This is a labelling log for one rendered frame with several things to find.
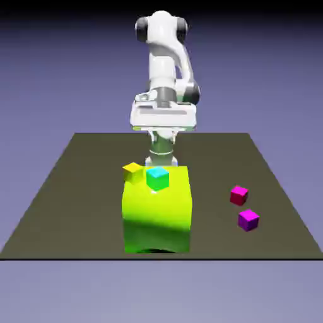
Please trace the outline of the large yellow-green box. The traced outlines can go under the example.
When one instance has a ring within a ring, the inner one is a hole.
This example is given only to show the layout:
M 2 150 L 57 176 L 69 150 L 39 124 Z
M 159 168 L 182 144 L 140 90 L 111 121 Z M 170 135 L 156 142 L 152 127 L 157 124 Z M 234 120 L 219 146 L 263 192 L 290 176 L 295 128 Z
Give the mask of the large yellow-green box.
M 124 181 L 122 222 L 124 249 L 130 254 L 170 252 L 187 253 L 190 249 L 192 195 L 186 166 L 165 168 L 169 186 L 153 191 L 143 178 L 132 184 Z

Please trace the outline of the small yellow cube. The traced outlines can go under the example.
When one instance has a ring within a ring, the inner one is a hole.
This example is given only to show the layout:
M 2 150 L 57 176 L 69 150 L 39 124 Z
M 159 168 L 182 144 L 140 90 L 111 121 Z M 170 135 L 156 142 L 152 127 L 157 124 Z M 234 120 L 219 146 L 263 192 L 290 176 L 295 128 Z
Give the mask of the small yellow cube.
M 129 163 L 122 167 L 123 177 L 125 182 L 135 184 L 143 178 L 143 166 L 136 162 Z

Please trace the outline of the small purple cube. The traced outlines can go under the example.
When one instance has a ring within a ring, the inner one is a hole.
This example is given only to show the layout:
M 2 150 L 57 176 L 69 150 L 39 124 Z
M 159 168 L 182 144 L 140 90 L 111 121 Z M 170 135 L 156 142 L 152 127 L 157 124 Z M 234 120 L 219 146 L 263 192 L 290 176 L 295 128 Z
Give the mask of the small purple cube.
M 246 209 L 238 214 L 238 226 L 246 232 L 258 227 L 260 216 L 251 209 Z

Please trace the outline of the small pink cube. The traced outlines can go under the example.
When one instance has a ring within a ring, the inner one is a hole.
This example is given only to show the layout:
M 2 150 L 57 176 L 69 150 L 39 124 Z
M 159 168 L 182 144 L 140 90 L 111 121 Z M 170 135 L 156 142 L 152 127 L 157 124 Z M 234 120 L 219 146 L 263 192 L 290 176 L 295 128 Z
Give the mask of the small pink cube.
M 236 185 L 230 191 L 230 202 L 237 206 L 242 206 L 247 201 L 248 194 L 249 190 L 247 188 Z

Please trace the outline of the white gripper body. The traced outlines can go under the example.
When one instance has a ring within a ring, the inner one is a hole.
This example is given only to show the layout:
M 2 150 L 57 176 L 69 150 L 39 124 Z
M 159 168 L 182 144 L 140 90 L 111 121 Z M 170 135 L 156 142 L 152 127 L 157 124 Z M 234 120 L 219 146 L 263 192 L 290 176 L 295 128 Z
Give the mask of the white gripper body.
M 158 107 L 156 101 L 132 103 L 130 124 L 135 131 L 191 131 L 196 127 L 196 106 L 170 102 L 170 108 Z

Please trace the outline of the small cyan-green cube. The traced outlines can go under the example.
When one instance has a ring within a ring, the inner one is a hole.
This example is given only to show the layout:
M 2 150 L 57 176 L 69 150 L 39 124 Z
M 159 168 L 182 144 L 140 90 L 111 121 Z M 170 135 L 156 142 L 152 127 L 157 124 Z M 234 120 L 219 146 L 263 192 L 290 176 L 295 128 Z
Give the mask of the small cyan-green cube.
M 146 170 L 146 184 L 153 191 L 160 191 L 169 186 L 170 175 L 163 167 L 153 167 Z

